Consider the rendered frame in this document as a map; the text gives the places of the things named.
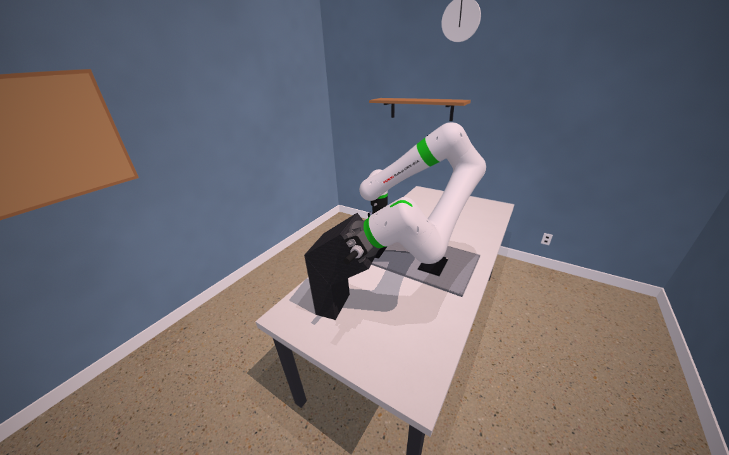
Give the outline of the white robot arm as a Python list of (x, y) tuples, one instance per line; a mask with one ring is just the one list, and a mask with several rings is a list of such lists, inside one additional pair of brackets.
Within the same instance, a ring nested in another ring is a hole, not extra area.
[[(429, 218), (410, 198), (388, 204), (388, 190), (443, 159), (453, 166), (453, 175)], [(355, 221), (342, 236), (350, 254), (349, 264), (373, 257), (382, 247), (399, 242), (419, 262), (436, 263), (447, 251), (451, 234), (463, 206), (486, 172), (486, 163), (456, 122), (447, 122), (417, 142), (395, 163), (370, 173), (360, 185), (360, 195), (378, 210), (366, 220)], [(388, 204), (388, 205), (387, 205)]]

